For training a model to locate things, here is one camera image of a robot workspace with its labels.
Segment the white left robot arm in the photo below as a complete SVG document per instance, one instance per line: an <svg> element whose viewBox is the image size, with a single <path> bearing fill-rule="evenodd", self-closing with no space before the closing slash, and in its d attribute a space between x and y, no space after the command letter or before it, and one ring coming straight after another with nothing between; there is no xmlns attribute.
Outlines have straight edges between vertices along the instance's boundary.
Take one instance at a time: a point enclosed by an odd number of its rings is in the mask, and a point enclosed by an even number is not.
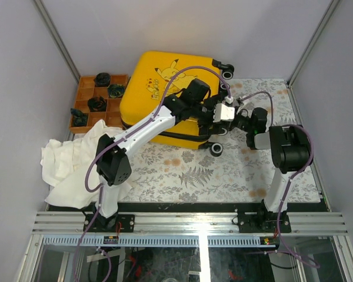
<svg viewBox="0 0 353 282"><path fill-rule="evenodd" d="M127 182L132 173L130 159L144 144L191 117L208 126L233 120L234 99L229 89L206 98L209 91L205 82L194 79L179 95L163 97L153 112L117 137L99 138L94 160L99 175L96 224L103 231L116 228L119 195L131 188Z"/></svg>

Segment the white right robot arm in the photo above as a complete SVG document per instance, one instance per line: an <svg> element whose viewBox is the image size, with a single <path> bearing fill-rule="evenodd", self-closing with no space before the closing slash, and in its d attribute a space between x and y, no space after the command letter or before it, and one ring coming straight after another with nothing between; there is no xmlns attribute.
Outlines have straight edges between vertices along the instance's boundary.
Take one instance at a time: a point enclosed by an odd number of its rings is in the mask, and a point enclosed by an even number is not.
<svg viewBox="0 0 353 282"><path fill-rule="evenodd" d="M250 149L271 152L275 172L269 192L262 201L266 212L256 218L258 228L265 232L277 226L274 213L286 211L292 180L310 166L314 158L314 146L302 125L266 127L267 115L264 108L255 108L250 115L240 109L231 122L231 127L246 133Z"/></svg>

